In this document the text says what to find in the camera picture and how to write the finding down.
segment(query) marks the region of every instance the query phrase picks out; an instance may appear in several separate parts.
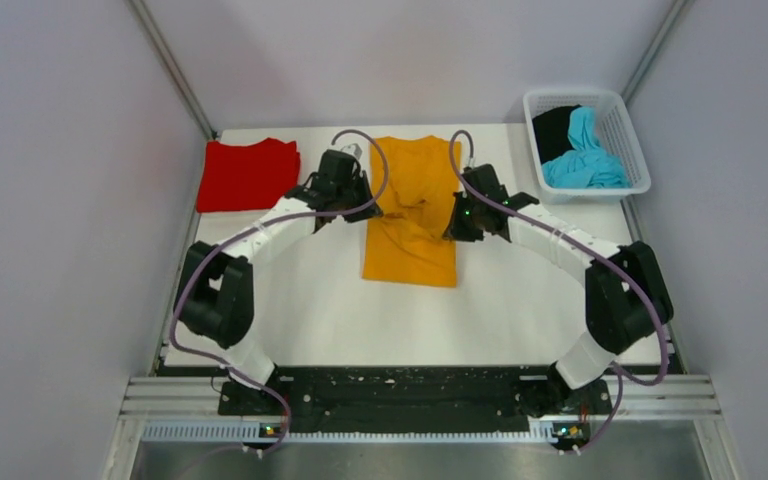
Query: orange t-shirt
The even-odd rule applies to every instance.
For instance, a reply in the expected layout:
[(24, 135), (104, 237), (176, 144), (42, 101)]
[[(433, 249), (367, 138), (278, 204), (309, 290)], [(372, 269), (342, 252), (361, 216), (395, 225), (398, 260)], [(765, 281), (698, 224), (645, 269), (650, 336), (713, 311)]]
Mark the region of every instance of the orange t-shirt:
[[(455, 242), (443, 239), (449, 224), (458, 178), (449, 162), (449, 142), (437, 137), (376, 139), (390, 167), (390, 180), (378, 205), (384, 216), (366, 227), (363, 278), (455, 287)], [(460, 167), (460, 143), (455, 160)], [(384, 168), (370, 154), (373, 192), (381, 187)]]

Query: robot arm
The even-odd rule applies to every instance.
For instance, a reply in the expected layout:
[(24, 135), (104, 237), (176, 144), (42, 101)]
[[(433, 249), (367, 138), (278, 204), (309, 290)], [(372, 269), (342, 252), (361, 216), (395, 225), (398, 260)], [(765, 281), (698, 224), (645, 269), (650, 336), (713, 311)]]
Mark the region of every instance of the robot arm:
[(652, 299), (662, 323), (673, 316), (672, 303), (652, 249), (643, 242), (620, 246), (602, 240), (564, 222), (525, 193), (508, 196), (491, 165), (466, 168), (464, 179), (487, 198), (534, 218), (549, 232), (517, 217), (509, 216), (467, 192), (455, 194), (455, 207), (446, 236), (458, 241), (476, 241), (484, 233), (532, 250), (553, 262), (585, 289), (585, 331), (572, 348), (549, 367), (545, 398), (532, 410), (539, 416), (563, 404), (573, 391), (597, 380), (620, 354), (638, 340), (654, 333), (651, 319), (637, 296), (618, 276), (576, 247), (561, 240), (574, 238), (620, 266)]
[[(253, 269), (277, 258), (294, 243), (318, 232), (333, 216), (316, 216), (317, 212), (333, 212), (358, 207), (372, 193), (366, 173), (358, 159), (361, 149), (352, 144), (343, 150), (327, 150), (319, 169), (308, 180), (292, 188), (257, 222), (252, 234), (230, 245), (213, 258), (184, 300), (180, 321), (196, 335), (203, 335), (219, 345), (222, 356), (251, 379), (266, 383), (275, 368), (253, 335), (248, 334), (254, 320)], [(294, 215), (272, 223), (278, 217)], [(349, 223), (381, 215), (381, 209), (370, 207), (344, 216)], [(197, 242), (187, 250), (178, 286), (176, 302), (180, 302), (184, 285), (202, 261), (216, 248)], [(211, 280), (219, 280), (214, 288)], [(246, 383), (241, 378), (235, 380)]]

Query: white laundry basket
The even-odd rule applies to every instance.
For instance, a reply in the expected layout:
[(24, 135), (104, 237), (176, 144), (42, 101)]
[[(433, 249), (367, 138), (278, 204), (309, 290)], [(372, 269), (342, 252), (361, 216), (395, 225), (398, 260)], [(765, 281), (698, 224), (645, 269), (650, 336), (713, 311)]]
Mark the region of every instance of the white laundry basket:
[[(541, 89), (525, 94), (522, 103), (525, 108), (525, 122), (535, 175), (542, 190), (541, 200), (546, 203), (565, 203), (572, 200), (618, 202), (628, 195), (649, 190), (652, 184), (649, 170), (643, 160), (643, 152), (640, 150), (634, 127), (631, 126), (628, 110), (619, 95), (609, 90), (594, 88)], [(631, 183), (630, 188), (553, 188), (546, 183), (537, 152), (532, 119), (553, 108), (571, 105), (593, 107), (596, 112), (596, 136), (605, 150), (622, 160)]]

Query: white wall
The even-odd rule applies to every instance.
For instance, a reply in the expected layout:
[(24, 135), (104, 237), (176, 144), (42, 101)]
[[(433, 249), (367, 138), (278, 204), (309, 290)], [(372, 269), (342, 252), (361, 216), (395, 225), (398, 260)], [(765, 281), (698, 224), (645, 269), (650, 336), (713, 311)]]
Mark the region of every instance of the white wall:
[(685, 356), (768, 479), (768, 2), (696, 2), (631, 114)]
[(124, 1), (0, 1), (0, 479), (101, 474), (202, 149)]
[(217, 129), (498, 122), (620, 90), (671, 0), (148, 0)]

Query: folded red cloth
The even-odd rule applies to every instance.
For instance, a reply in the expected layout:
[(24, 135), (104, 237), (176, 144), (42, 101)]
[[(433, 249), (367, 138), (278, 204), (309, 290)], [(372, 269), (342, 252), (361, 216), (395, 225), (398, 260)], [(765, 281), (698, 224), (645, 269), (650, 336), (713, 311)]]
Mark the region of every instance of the folded red cloth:
[(299, 182), (296, 142), (267, 138), (247, 146), (208, 142), (196, 211), (238, 212), (272, 208)]

